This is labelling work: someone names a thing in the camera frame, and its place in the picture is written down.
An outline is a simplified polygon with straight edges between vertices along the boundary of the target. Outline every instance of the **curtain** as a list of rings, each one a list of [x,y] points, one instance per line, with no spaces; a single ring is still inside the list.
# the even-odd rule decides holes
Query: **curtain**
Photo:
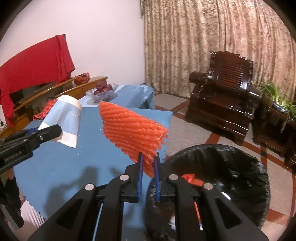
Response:
[[[293,98],[296,43],[263,0],[142,0],[146,84],[190,97],[192,71],[206,73],[211,51],[254,61],[253,82],[272,80]]]

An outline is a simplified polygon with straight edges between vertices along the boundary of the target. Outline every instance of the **blue tablecloth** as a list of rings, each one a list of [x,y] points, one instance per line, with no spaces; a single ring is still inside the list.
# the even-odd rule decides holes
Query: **blue tablecloth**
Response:
[[[131,109],[169,128],[172,112]],[[40,121],[31,122],[35,128]],[[160,158],[165,158],[162,146]],[[78,132],[77,149],[49,141],[34,152],[34,156],[15,166],[18,185],[37,212],[48,218],[88,183],[103,185],[124,173],[133,164],[121,149],[111,143],[102,131],[102,119],[97,107],[83,108]],[[141,202],[124,206],[122,240],[143,239],[144,202],[150,178],[143,175]]]

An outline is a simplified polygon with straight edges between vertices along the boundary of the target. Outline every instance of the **dark wooden chair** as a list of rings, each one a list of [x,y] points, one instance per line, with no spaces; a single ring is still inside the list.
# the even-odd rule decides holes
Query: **dark wooden chair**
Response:
[[[190,97],[187,121],[203,121],[233,134],[242,145],[260,93],[251,86],[253,61],[229,52],[211,52],[207,74],[192,72],[196,86]]]

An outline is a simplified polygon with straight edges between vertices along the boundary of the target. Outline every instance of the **beige floor tile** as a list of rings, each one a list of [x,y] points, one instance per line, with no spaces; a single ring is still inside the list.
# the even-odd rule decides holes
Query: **beige floor tile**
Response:
[[[168,134],[166,153],[172,156],[187,147],[204,144],[210,134],[211,132],[195,124],[173,116]]]
[[[154,97],[155,105],[161,106],[168,110],[173,109],[184,101],[186,101],[186,99],[163,93]]]
[[[219,141],[218,141],[218,144],[223,144],[223,145],[228,145],[228,146],[233,146],[233,147],[236,147],[246,153],[248,153],[249,155],[253,156],[253,157],[256,157],[259,161],[261,159],[261,155],[256,153],[256,152],[253,152],[251,151],[250,149],[244,147],[244,146],[239,146],[237,144],[235,144],[233,141],[225,138],[225,137],[220,137]]]
[[[274,162],[267,160],[267,171],[270,183],[270,208],[290,215],[292,206],[292,174]]]
[[[257,145],[257,144],[255,144],[253,142],[253,127],[252,127],[251,123],[249,125],[249,130],[248,130],[248,132],[246,134],[246,137],[245,137],[244,141],[252,144],[253,146],[256,146],[256,147],[260,148],[260,145]]]
[[[277,241],[285,229],[285,225],[265,221],[261,231],[268,237],[269,241]]]
[[[183,109],[179,110],[178,113],[182,115],[186,115],[187,110],[188,110],[188,106],[185,106]]]
[[[274,157],[276,157],[277,159],[281,160],[282,162],[285,162],[285,159],[283,157],[280,157],[278,154],[276,154],[275,152],[273,152],[272,150],[269,150],[268,148],[266,148],[266,152]]]

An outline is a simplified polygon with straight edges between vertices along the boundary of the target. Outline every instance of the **black trash bag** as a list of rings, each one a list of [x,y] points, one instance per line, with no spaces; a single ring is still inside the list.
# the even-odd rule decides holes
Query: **black trash bag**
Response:
[[[269,203],[268,174],[257,158],[228,145],[196,145],[184,149],[164,163],[166,175],[195,174],[230,196],[234,203],[257,227],[264,223]],[[174,203],[156,200],[155,178],[149,184],[145,226],[152,240],[175,240],[169,224]]]

